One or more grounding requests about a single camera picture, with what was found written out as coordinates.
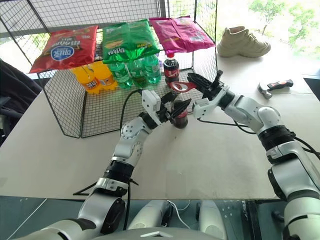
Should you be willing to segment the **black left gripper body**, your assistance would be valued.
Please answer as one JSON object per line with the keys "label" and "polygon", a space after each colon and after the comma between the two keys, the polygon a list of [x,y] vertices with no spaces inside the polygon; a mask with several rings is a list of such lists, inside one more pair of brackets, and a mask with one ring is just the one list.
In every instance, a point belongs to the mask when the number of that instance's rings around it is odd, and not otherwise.
{"label": "black left gripper body", "polygon": [[158,119],[161,123],[174,122],[172,118],[172,113],[171,113],[172,103],[173,103],[172,99],[161,100],[160,109],[159,111],[156,112]]}

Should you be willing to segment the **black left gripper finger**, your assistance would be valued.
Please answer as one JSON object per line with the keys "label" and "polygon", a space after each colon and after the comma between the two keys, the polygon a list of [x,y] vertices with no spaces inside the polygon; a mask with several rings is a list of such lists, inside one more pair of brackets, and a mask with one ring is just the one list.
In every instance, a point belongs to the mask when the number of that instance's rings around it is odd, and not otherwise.
{"label": "black left gripper finger", "polygon": [[175,99],[171,104],[171,117],[173,120],[187,120],[188,107],[192,99]]}
{"label": "black left gripper finger", "polygon": [[176,95],[173,94],[172,92],[166,93],[164,96],[161,97],[161,102],[162,103],[168,103],[168,102],[173,102],[176,98]]}

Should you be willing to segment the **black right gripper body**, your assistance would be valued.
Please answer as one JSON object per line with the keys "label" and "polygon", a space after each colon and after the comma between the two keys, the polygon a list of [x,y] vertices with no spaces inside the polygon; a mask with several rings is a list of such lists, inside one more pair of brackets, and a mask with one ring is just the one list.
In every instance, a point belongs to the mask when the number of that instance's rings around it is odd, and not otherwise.
{"label": "black right gripper body", "polygon": [[221,77],[223,75],[222,70],[218,70],[217,74],[212,82],[209,80],[205,80],[204,92],[202,94],[202,99],[208,98],[211,101],[225,86],[225,83],[221,81]]}

